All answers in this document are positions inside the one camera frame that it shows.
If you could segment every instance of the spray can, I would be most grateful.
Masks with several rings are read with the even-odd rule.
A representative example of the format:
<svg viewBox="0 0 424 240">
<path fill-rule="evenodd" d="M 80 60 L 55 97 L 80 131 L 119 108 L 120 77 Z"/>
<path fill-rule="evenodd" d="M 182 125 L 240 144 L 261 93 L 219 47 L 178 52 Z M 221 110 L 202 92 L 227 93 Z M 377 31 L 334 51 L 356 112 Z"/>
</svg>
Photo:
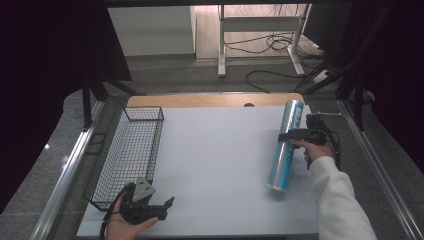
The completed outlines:
<svg viewBox="0 0 424 240">
<path fill-rule="evenodd" d="M 280 134 L 299 128 L 302 111 L 302 102 L 297 100 L 287 101 L 281 122 Z M 294 147 L 291 140 L 277 142 L 274 160 L 269 174 L 268 187 L 282 192 L 287 191 L 293 152 Z"/>
</svg>

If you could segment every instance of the wire basket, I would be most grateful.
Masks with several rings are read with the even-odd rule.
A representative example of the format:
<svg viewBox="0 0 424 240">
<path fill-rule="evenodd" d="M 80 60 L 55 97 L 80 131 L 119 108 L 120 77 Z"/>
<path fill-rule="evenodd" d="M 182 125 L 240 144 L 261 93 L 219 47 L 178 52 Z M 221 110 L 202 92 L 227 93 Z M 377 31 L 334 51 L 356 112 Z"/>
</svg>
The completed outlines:
<svg viewBox="0 0 424 240">
<path fill-rule="evenodd" d="M 107 211 L 138 177 L 153 181 L 164 116 L 161 107 L 125 108 L 89 202 Z"/>
</svg>

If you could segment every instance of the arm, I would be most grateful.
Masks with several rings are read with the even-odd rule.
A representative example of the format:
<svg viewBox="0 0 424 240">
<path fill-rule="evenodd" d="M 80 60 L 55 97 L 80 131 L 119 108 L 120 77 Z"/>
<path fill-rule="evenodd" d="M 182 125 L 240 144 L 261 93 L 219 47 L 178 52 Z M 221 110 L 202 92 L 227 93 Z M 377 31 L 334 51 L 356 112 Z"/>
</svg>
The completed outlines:
<svg viewBox="0 0 424 240">
<path fill-rule="evenodd" d="M 318 204 L 320 239 L 377 239 L 367 215 L 355 199 L 352 183 L 331 157 L 311 164 L 312 193 Z"/>
</svg>

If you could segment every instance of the human hand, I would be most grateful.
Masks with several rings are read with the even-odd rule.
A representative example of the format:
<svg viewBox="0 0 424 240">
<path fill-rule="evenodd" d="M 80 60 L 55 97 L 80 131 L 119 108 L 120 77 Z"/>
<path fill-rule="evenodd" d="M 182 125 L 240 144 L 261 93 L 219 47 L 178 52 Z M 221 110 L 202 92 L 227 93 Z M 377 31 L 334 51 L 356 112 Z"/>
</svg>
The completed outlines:
<svg viewBox="0 0 424 240">
<path fill-rule="evenodd" d="M 107 240 L 134 240 L 139 233 L 153 226 L 159 219 L 157 217 L 146 220 L 140 224 L 133 225 L 124 220 L 119 213 L 122 196 L 118 199 L 107 223 Z"/>
<path fill-rule="evenodd" d="M 293 143 L 297 146 L 304 147 L 306 149 L 303 154 L 305 154 L 305 160 L 307 162 L 313 162 L 315 159 L 323 156 L 328 156 L 334 158 L 334 149 L 328 145 L 318 146 L 313 143 L 301 141 L 301 140 L 293 140 Z"/>
</svg>

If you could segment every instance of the metal rail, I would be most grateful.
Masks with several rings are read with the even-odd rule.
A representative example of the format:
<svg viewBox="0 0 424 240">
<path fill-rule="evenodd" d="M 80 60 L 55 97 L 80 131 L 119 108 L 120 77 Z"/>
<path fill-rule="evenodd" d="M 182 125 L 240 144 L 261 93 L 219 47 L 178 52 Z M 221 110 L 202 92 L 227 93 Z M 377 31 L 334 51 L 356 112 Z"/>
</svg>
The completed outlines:
<svg viewBox="0 0 424 240">
<path fill-rule="evenodd" d="M 360 131 L 358 126 L 355 124 L 349 103 L 347 100 L 338 100 L 337 102 L 409 239 L 424 239 L 415 221 L 414 215 L 409 210 L 405 200 L 402 198 L 401 194 L 396 189 L 384 169 L 384 166 L 381 164 L 381 161 L 374 151 L 371 143 L 368 141 L 366 134 L 363 131 Z"/>
<path fill-rule="evenodd" d="M 78 169 L 78 165 L 83 157 L 84 150 L 87 147 L 91 135 L 94 132 L 94 128 L 97 123 L 96 120 L 100 115 L 103 105 L 103 102 L 97 102 L 94 105 L 92 111 L 93 124 L 86 132 L 82 132 L 78 137 L 69 160 L 66 163 L 62 174 L 60 175 L 59 180 L 57 181 L 56 186 L 50 195 L 49 200 L 47 201 L 46 207 L 44 208 L 30 239 L 46 239 L 49 235 L 50 229 L 53 226 L 57 213 L 62 206 L 63 200 L 72 183 L 72 179 L 74 178 L 74 175 Z"/>
</svg>

